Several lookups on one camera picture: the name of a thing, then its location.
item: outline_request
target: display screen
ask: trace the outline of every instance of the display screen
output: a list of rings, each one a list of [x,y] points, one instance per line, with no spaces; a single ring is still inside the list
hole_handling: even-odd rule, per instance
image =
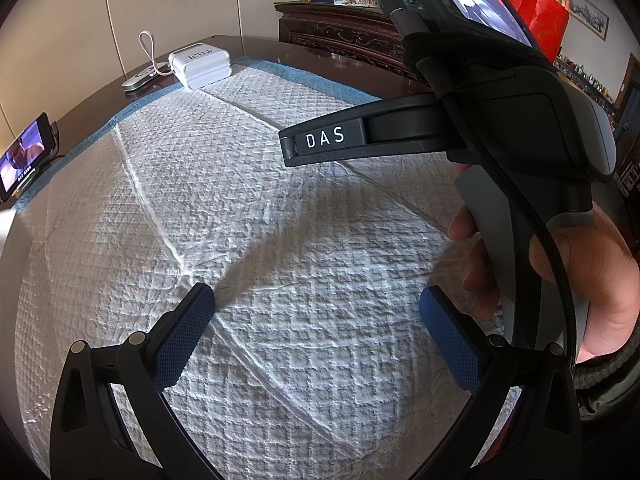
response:
[[[19,181],[31,163],[44,151],[38,122],[33,121],[20,136],[12,142],[0,162],[0,178],[5,190]]]
[[[493,30],[511,36],[520,43],[531,42],[502,0],[453,0],[462,15]]]

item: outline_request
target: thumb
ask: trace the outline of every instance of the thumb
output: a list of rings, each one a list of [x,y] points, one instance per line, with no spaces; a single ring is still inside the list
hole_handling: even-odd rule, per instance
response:
[[[572,291],[590,300],[583,348],[593,355],[618,350],[628,341],[640,310],[638,264],[606,232],[591,227],[552,231]],[[542,278],[555,283],[551,266],[536,237],[529,261]]]

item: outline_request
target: white cable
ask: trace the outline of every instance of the white cable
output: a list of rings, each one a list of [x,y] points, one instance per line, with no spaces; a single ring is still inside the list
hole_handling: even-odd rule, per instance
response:
[[[146,34],[149,38],[151,38],[151,53],[149,53],[149,51],[146,49],[146,45],[144,43],[144,41],[142,41],[142,36]],[[156,71],[156,73],[158,75],[171,75],[174,71],[171,70],[169,72],[160,72],[160,69],[158,68],[158,63],[156,63],[156,60],[154,58],[154,35],[149,32],[148,30],[143,30],[142,32],[140,32],[140,34],[138,35],[138,41],[140,42],[140,45],[142,46],[142,50],[145,51],[146,56],[151,60],[151,63],[154,66],[154,70]]]

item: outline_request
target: wall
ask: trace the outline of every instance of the wall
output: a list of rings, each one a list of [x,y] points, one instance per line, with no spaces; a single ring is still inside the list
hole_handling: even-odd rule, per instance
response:
[[[616,99],[624,79],[629,55],[640,57],[640,44],[613,0],[589,0],[609,17],[609,31],[602,41],[573,16],[569,19],[562,54],[583,64],[588,73],[609,89]]]
[[[141,30],[158,54],[215,34],[277,39],[276,1],[19,0],[0,28],[0,149],[143,64]]]

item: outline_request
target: dark wooden cabinet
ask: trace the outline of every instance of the dark wooden cabinet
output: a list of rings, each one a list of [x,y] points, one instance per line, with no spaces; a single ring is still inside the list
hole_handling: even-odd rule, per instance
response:
[[[326,50],[417,80],[402,63],[402,42],[380,9],[313,2],[275,4],[280,41]]]

